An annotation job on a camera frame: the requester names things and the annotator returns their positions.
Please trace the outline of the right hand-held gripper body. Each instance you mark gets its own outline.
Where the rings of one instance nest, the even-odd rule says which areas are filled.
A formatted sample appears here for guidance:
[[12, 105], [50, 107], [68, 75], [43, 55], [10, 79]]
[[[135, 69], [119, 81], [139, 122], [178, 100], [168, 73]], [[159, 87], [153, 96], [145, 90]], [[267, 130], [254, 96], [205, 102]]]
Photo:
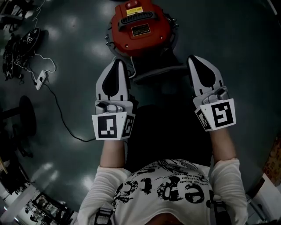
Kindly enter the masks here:
[[205, 131], [215, 131], [236, 124], [234, 100], [226, 86], [194, 98], [195, 114]]

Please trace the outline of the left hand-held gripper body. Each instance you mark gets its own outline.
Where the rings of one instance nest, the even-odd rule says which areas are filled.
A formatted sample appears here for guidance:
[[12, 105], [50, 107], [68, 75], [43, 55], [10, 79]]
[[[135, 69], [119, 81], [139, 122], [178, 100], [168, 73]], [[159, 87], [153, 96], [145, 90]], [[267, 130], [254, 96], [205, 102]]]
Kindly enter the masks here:
[[135, 114], [130, 101], [97, 100], [92, 122], [96, 140], [124, 140], [131, 136]]

